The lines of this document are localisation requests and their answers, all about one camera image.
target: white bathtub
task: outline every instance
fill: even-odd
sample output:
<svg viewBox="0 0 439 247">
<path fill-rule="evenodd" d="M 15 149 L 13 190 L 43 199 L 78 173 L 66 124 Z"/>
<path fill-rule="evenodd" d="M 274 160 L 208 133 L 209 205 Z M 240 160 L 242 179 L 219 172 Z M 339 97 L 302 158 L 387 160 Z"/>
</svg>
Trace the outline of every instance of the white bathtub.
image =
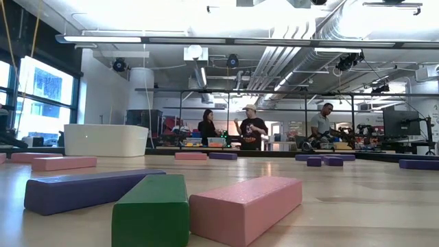
<svg viewBox="0 0 439 247">
<path fill-rule="evenodd" d="M 68 156 L 135 157 L 145 155 L 148 129 L 104 124 L 64 125 Z"/>
</svg>

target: pink foam block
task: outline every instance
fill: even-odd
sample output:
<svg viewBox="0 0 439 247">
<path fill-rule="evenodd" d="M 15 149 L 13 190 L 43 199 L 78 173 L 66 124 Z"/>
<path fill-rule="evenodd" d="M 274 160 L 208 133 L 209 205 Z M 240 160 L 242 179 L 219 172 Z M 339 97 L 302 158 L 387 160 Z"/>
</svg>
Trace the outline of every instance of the pink foam block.
<svg viewBox="0 0 439 247">
<path fill-rule="evenodd" d="M 6 161 L 6 154 L 0 154 L 0 164 L 5 163 Z"/>
<path fill-rule="evenodd" d="M 205 161 L 207 159 L 207 155 L 198 152 L 179 152 L 176 153 L 176 159 L 186 161 Z"/>
<path fill-rule="evenodd" d="M 247 246 L 302 202 L 302 182 L 260 177 L 189 198 L 191 232 Z"/>
<path fill-rule="evenodd" d="M 60 169 L 95 167 L 96 164 L 96 157 L 34 158 L 32 161 L 32 170 L 37 172 L 56 171 Z"/>
<path fill-rule="evenodd" d="M 62 157 L 62 154 L 43 154 L 43 153 L 14 153 L 11 156 L 13 163 L 32 163 L 34 158 Z"/>
</svg>

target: green foam block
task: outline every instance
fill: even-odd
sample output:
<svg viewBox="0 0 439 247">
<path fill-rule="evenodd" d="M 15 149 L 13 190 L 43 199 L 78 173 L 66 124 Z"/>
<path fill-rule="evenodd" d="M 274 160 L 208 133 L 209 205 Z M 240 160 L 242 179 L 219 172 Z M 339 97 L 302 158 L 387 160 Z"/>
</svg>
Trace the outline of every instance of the green foam block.
<svg viewBox="0 0 439 247">
<path fill-rule="evenodd" d="M 183 175 L 146 176 L 112 209 L 112 247 L 186 246 L 189 203 Z"/>
</svg>

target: foam block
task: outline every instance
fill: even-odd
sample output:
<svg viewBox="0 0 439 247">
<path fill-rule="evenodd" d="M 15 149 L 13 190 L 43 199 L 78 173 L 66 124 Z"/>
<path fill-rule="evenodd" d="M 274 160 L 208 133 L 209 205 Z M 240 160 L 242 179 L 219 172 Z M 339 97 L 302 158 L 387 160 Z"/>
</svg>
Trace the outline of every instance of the foam block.
<svg viewBox="0 0 439 247">
<path fill-rule="evenodd" d="M 322 158 L 321 157 L 309 157 L 307 159 L 307 166 L 321 167 L 322 166 Z"/>
<path fill-rule="evenodd" d="M 439 161 L 399 160 L 399 168 L 439 171 Z"/>
<path fill-rule="evenodd" d="M 307 161 L 309 157 L 319 157 L 318 154 L 297 154 L 295 156 L 296 161 Z"/>
<path fill-rule="evenodd" d="M 138 169 L 34 178 L 26 183 L 25 208 L 41 215 L 51 215 L 115 202 L 145 176 L 151 174 L 165 174 L 165 172 L 156 169 Z"/>
<path fill-rule="evenodd" d="M 199 152 L 179 152 L 176 153 L 176 160 L 185 161 L 205 161 L 207 159 L 207 154 Z"/>
<path fill-rule="evenodd" d="M 147 176 L 113 207 L 111 246 L 186 246 L 189 203 L 183 175 Z"/>
<path fill-rule="evenodd" d="M 209 158 L 225 159 L 225 160 L 236 160 L 236 159 L 238 159 L 238 154 L 210 153 L 209 154 Z"/>
<path fill-rule="evenodd" d="M 62 157 L 62 154 L 43 154 L 43 153 L 13 153 L 11 161 L 13 163 L 32 163 L 34 158 Z"/>
<path fill-rule="evenodd" d="M 6 154 L 0 154 L 0 164 L 5 163 L 6 161 Z"/>
<path fill-rule="evenodd" d="M 328 166 L 343 166 L 343 159 L 334 156 L 323 156 L 323 163 Z"/>
<path fill-rule="evenodd" d="M 34 158 L 32 161 L 32 170 L 37 172 L 55 171 L 60 169 L 95 167 L 96 164 L 96 157 Z"/>
<path fill-rule="evenodd" d="M 342 158 L 343 161 L 355 161 L 354 154 L 321 154 L 321 156 L 332 156 Z"/>
<path fill-rule="evenodd" d="M 260 177 L 189 198 L 191 232 L 247 246 L 302 202 L 302 182 Z"/>
</svg>

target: black t-shirt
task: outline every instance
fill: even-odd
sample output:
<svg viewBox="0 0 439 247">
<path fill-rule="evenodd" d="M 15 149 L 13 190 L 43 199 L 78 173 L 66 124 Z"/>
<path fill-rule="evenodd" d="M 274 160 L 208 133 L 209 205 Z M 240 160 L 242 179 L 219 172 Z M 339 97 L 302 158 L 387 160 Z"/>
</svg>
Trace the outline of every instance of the black t-shirt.
<svg viewBox="0 0 439 247">
<path fill-rule="evenodd" d="M 200 123 L 198 123 L 198 131 L 201 132 L 201 142 L 203 145 L 208 145 L 207 139 L 209 137 L 217 136 L 217 134 L 215 133 L 215 126 L 213 125 L 213 122 L 201 121 Z"/>
<path fill-rule="evenodd" d="M 265 126 L 264 121 L 258 117 L 242 121 L 239 127 L 242 132 L 241 150 L 261 150 L 261 133 L 253 131 L 251 125 L 268 133 L 268 128 Z"/>
</svg>

